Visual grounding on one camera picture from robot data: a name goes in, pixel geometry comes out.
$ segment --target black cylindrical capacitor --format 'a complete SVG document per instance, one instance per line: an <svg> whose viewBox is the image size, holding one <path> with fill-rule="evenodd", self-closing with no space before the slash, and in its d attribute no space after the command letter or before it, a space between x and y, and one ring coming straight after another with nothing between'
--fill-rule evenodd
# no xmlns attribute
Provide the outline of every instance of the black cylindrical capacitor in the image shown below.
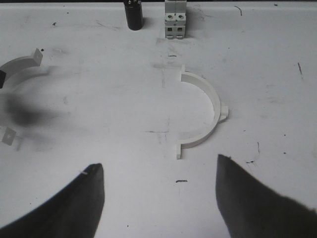
<svg viewBox="0 0 317 238"><path fill-rule="evenodd" d="M143 26L141 0L123 0L128 27L137 31Z"/></svg>

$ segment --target white table surface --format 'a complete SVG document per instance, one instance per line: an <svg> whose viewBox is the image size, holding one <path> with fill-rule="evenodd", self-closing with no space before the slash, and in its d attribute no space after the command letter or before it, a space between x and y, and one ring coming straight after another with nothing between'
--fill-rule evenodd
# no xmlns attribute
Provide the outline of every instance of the white table surface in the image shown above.
<svg viewBox="0 0 317 238"><path fill-rule="evenodd" d="M228 238L214 192L219 153L316 207L317 3L274 4L189 2L184 40L164 38L163 2L143 3L136 32L122 3L0 4L0 65L44 49L42 65L8 80L0 97L14 88L49 112L27 128L6 121L24 139L0 144L0 226L100 162L96 238ZM180 82L182 64L230 112L176 160L176 141L190 134L182 132L212 118L208 97Z"/></svg>

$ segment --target white plastic part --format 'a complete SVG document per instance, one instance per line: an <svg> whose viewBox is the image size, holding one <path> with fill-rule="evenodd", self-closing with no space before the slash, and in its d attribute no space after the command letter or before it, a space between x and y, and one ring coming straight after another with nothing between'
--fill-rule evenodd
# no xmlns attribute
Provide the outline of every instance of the white plastic part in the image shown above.
<svg viewBox="0 0 317 238"><path fill-rule="evenodd" d="M183 39L186 31L186 0L165 0L165 37Z"/></svg>
<svg viewBox="0 0 317 238"><path fill-rule="evenodd" d="M13 59L0 67L0 70L6 73L5 80L7 81L15 73L30 67L40 66L42 62L42 53L39 49L30 56L23 56Z"/></svg>
<svg viewBox="0 0 317 238"><path fill-rule="evenodd" d="M203 78L199 77L190 72L185 71L185 66L182 65L181 71L181 82L191 83L202 89L209 97L213 110L214 116L212 123L199 135L196 135L189 139L178 140L176 144L177 159L181 158L181 149L190 148L196 146L211 135L216 125L225 120L229 115L229 107L220 101L218 94L215 89Z"/></svg>

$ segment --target semicircular plastic bracket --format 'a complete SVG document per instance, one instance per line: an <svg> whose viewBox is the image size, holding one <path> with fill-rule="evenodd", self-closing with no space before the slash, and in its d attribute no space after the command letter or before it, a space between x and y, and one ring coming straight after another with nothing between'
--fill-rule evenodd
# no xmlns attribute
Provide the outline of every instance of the semicircular plastic bracket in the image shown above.
<svg viewBox="0 0 317 238"><path fill-rule="evenodd" d="M5 81L7 81L12 75L26 68L40 66L43 55L39 49L30 56L23 56L13 59L0 67L0 88L3 87Z"/></svg>
<svg viewBox="0 0 317 238"><path fill-rule="evenodd" d="M212 103L214 115L212 123L207 128L205 128L201 134L198 134L189 139L182 139L177 141L177 159L181 158L181 149L196 146L207 140L207 138L212 134L217 124L225 120L229 115L229 107L220 101L218 94L216 93L215 89L210 85L210 83L208 83L205 79L199 77L196 74L185 71L185 65L182 65L181 82L191 83L202 89L207 94Z"/></svg>

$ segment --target circuit breaker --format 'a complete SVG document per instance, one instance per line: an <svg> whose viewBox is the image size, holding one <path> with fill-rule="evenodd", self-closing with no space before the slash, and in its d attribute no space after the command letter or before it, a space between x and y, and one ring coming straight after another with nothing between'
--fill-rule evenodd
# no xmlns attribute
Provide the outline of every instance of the circuit breaker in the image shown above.
<svg viewBox="0 0 317 238"><path fill-rule="evenodd" d="M165 37L183 39L186 30L187 0L165 0Z"/></svg>

